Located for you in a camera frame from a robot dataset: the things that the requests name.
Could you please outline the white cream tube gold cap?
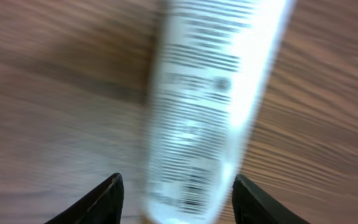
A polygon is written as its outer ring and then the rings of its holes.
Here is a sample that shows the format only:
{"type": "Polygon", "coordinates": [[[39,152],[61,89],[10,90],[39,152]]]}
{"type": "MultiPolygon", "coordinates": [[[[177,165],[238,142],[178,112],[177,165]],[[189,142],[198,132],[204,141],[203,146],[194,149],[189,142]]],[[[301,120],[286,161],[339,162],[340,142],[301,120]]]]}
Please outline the white cream tube gold cap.
{"type": "Polygon", "coordinates": [[[146,129],[144,213],[150,221],[218,218],[294,4],[165,1],[146,129]]]}

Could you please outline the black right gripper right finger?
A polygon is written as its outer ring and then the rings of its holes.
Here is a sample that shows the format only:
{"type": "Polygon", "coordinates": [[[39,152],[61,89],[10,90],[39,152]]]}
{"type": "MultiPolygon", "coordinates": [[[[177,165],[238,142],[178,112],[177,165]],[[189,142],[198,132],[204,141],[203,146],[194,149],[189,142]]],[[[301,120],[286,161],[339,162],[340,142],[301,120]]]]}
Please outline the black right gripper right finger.
{"type": "Polygon", "coordinates": [[[236,224],[309,224],[242,174],[232,186],[236,224]]]}

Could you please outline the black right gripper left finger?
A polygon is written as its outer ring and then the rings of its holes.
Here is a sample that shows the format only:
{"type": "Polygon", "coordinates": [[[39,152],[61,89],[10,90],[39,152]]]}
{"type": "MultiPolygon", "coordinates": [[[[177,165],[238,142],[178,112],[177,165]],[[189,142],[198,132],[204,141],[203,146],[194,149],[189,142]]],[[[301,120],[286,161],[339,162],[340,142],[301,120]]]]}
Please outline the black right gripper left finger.
{"type": "Polygon", "coordinates": [[[114,173],[45,224],[120,224],[123,203],[122,175],[114,173]]]}

